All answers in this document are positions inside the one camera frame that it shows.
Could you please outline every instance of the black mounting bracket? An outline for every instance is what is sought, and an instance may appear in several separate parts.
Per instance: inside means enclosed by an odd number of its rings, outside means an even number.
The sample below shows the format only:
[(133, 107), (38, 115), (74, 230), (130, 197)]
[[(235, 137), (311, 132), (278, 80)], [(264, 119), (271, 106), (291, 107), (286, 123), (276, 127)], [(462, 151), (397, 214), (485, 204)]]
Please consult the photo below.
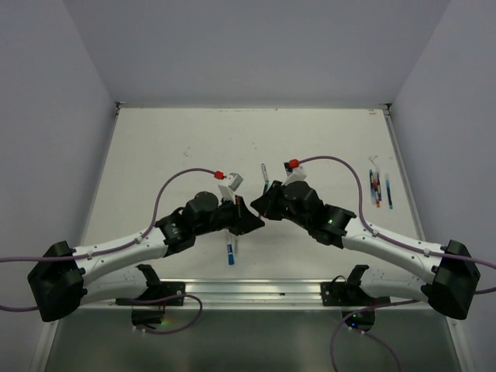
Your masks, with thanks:
[(320, 296), (324, 306), (371, 306), (391, 303), (389, 297), (368, 298), (360, 296), (359, 298), (350, 299), (346, 293), (345, 282), (324, 281), (320, 284)]
[(474, 298), (481, 273), (473, 262), (450, 259), (450, 254), (471, 257), (466, 246), (450, 240), (444, 252), (446, 256), (436, 273), (432, 284), (424, 284), (422, 292), (428, 297), (432, 308), (453, 319), (466, 319)]
[[(157, 300), (162, 297), (169, 297), (174, 295), (183, 295), (186, 289), (186, 284), (183, 281), (161, 281), (159, 284), (154, 285), (153, 294), (147, 295), (146, 292), (137, 298), (137, 300)], [(149, 305), (136, 305), (131, 303), (128, 298), (117, 298), (115, 304), (119, 306), (149, 306)], [(175, 298), (174, 300), (169, 300), (165, 303), (166, 306), (182, 306), (184, 304), (184, 298)]]

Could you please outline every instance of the red cable connector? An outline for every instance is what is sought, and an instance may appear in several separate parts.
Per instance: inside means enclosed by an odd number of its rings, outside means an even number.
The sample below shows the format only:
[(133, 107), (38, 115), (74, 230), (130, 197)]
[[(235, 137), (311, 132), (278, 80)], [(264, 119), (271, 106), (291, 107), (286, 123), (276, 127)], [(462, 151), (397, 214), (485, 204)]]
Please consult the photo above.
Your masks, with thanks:
[(223, 180), (224, 178), (226, 178), (224, 176), (224, 173), (221, 172), (220, 170), (217, 170), (214, 174), (214, 177), (217, 178), (218, 180)]
[(289, 167), (291, 169), (298, 168), (300, 166), (300, 161), (297, 159), (289, 160)]

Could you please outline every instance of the white plastic part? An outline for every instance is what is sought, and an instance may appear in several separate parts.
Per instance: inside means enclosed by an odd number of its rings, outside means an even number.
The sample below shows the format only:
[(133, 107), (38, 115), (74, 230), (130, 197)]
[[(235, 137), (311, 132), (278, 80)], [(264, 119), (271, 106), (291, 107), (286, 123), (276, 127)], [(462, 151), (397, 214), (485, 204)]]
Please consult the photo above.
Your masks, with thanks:
[(139, 236), (139, 234), (134, 234), (113, 240), (111, 242), (98, 244), (98, 249), (95, 249), (95, 246), (76, 247), (74, 253), (75, 256), (88, 254), (89, 252), (93, 255), (93, 260), (81, 259), (75, 261), (79, 269), (84, 269), (84, 286), (87, 287), (98, 278), (124, 267), (165, 256), (165, 253), (167, 252), (167, 246), (164, 243), (165, 237), (160, 229), (157, 228), (153, 228), (150, 231), (150, 234), (148, 234), (148, 236), (143, 239), (141, 243), (135, 243), (129, 248), (125, 248), (124, 250), (114, 253), (95, 256), (95, 253), (97, 252), (109, 250), (111, 248), (121, 246), (122, 244), (132, 242)]
[(146, 278), (137, 267), (114, 271), (85, 286), (81, 305), (113, 298), (138, 298), (146, 291)]
[(235, 192), (243, 183), (243, 177), (237, 173), (229, 173), (229, 175), (219, 182), (219, 191), (222, 198), (231, 202), (236, 202)]
[[(409, 246), (417, 246), (418, 240), (410, 239), (369, 223), (374, 230), (398, 240)], [(433, 266), (439, 266), (441, 257), (424, 256), (423, 253), (416, 253), (405, 248), (401, 248), (392, 243), (388, 243), (363, 227), (358, 218), (351, 219), (346, 226), (346, 236), (343, 237), (343, 246), (349, 250), (370, 254), (384, 261), (401, 267), (408, 272), (419, 277), (425, 283), (431, 284), (436, 274), (432, 272)], [(432, 252), (444, 253), (440, 244), (422, 242), (422, 247), (429, 248)]]
[(360, 281), (360, 289), (373, 298), (396, 297), (423, 302), (428, 300), (421, 289), (425, 282), (407, 271), (386, 273), (369, 268), (363, 273)]
[(283, 186), (292, 184), (296, 181), (304, 181), (307, 177), (305, 169), (302, 165), (300, 165), (298, 168), (293, 168), (292, 172), (286, 171), (286, 175), (288, 176), (288, 178), (286, 178), (286, 181), (284, 181), (284, 183), (282, 184)]

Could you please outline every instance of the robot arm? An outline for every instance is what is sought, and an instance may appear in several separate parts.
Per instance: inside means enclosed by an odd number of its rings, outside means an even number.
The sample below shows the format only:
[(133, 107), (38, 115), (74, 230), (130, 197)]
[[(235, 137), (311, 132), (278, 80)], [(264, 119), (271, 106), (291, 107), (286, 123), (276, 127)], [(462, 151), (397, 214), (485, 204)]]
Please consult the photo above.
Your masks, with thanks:
[[(53, 244), (44, 257), (82, 255), (84, 258), (39, 262), (29, 273), (28, 282), (42, 320), (51, 322), (63, 318), (80, 304), (93, 301), (138, 298), (151, 287), (150, 278), (156, 274), (153, 269), (142, 270), (143, 265), (124, 268), (180, 253), (195, 244), (196, 236), (222, 229), (241, 236), (265, 226), (246, 207), (243, 198), (234, 195), (242, 181), (238, 174), (230, 174), (220, 182), (220, 204), (214, 194), (200, 192), (184, 207), (156, 221), (146, 235), (138, 232), (111, 242), (73, 249), (67, 242)], [(132, 242), (129, 247), (116, 249), (128, 242)]]
[[(358, 265), (346, 283), (333, 283), (331, 293), (352, 305), (365, 305), (379, 297), (413, 298), (428, 302), (436, 311), (455, 319), (465, 319), (480, 274), (474, 263), (434, 257), (429, 252), (470, 256), (467, 248), (450, 241), (448, 246), (410, 239), (367, 222), (365, 229), (357, 216), (343, 208), (325, 204), (317, 192), (303, 181), (303, 168), (285, 164), (288, 179), (274, 181), (270, 189), (251, 206), (263, 217), (288, 219), (325, 245), (367, 253), (395, 266), (404, 273), (386, 274)], [(375, 232), (409, 246), (418, 246), (426, 254), (412, 252), (377, 236)]]

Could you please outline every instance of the white wall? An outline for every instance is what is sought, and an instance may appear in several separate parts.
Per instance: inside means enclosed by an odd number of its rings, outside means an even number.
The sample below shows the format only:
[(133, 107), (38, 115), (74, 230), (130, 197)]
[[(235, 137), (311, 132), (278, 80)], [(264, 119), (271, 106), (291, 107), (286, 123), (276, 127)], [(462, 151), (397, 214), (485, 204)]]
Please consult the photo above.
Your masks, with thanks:
[(392, 102), (449, 0), (64, 0), (112, 96), (148, 105)]
[[(393, 104), (393, 120), (425, 233), (458, 239), (496, 262), (496, 2), (452, 0)], [(496, 274), (481, 270), (481, 288)], [(479, 371), (496, 365), (496, 295), (464, 323)]]
[[(0, 255), (78, 243), (113, 124), (113, 103), (64, 5), (0, 5)], [(33, 265), (0, 270), (0, 303), (34, 305)], [(42, 322), (0, 312), (0, 370), (25, 371)]]

